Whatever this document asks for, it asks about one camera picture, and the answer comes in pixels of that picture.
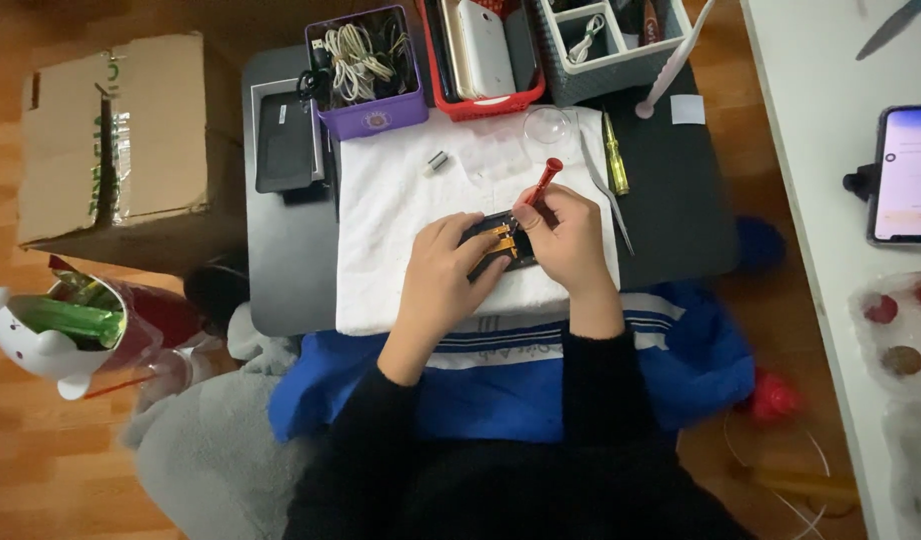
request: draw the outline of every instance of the cardboard box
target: cardboard box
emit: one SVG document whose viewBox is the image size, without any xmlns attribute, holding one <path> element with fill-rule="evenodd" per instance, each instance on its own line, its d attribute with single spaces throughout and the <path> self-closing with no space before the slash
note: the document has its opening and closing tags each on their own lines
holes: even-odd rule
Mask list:
<svg viewBox="0 0 921 540">
<path fill-rule="evenodd" d="M 240 73 L 199 34 L 27 78 L 22 248 L 182 276 L 247 246 Z"/>
</svg>

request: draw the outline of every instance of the white desk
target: white desk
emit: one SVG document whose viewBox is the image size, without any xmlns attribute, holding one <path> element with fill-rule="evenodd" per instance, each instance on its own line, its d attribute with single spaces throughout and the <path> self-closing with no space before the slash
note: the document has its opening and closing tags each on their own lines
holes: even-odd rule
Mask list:
<svg viewBox="0 0 921 540">
<path fill-rule="evenodd" d="M 921 16 L 864 61 L 857 53 L 906 0 L 742 0 L 767 115 L 872 539 L 912 538 L 892 506 L 882 418 L 889 396 L 861 359 L 847 302 L 884 274 L 921 270 L 921 250 L 875 249 L 867 207 L 841 187 L 875 160 L 877 118 L 921 103 Z"/>
</svg>

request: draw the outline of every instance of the white towel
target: white towel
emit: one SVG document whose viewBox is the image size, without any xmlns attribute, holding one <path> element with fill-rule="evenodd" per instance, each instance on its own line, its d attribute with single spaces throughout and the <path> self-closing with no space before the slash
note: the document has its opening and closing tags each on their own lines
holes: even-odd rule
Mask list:
<svg viewBox="0 0 921 540">
<path fill-rule="evenodd" d="M 574 107 L 598 182 L 607 178 L 601 113 Z M 340 230 L 337 250 L 336 329 L 350 336 L 387 332 L 395 323 L 404 274 L 414 237 L 425 225 L 458 212 L 484 215 L 508 211 L 521 191 L 538 183 L 544 165 L 509 178 L 475 185 L 467 178 L 459 155 L 476 144 L 478 134 L 514 129 L 523 133 L 526 113 L 454 123 L 432 109 L 417 126 L 394 129 L 340 143 Z M 534 155 L 537 146 L 528 148 Z M 421 171 L 438 152 L 450 156 L 433 177 Z M 620 285 L 617 246 L 608 198 L 591 178 L 580 141 L 550 155 L 564 162 L 553 181 L 600 206 L 603 251 L 607 268 Z M 540 266 L 506 272 L 478 315 L 563 312 L 567 291 Z"/>
</svg>

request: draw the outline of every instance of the person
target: person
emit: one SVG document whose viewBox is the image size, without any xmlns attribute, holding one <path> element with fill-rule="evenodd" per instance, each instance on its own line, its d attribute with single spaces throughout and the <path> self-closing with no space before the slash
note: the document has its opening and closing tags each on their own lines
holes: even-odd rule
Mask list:
<svg viewBox="0 0 921 540">
<path fill-rule="evenodd" d="M 295 486 L 284 538 L 754 538 L 694 483 L 660 437 L 634 333 L 605 261 L 598 205 L 551 184 L 540 211 L 513 207 L 544 272 L 567 290 L 559 444 L 419 441 L 418 385 L 438 342 L 501 279 L 496 243 L 462 233 L 484 218 L 458 213 L 413 243 L 393 329 L 376 366 L 331 424 Z"/>
</svg>

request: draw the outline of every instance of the phone holder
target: phone holder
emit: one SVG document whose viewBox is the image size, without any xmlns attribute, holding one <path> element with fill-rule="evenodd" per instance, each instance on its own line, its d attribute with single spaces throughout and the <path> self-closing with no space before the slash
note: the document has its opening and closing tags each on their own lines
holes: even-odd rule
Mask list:
<svg viewBox="0 0 921 540">
<path fill-rule="evenodd" d="M 843 177 L 843 188 L 857 195 L 858 199 L 866 203 L 880 187 L 880 175 L 880 163 L 861 165 L 857 167 L 856 173 Z"/>
</svg>

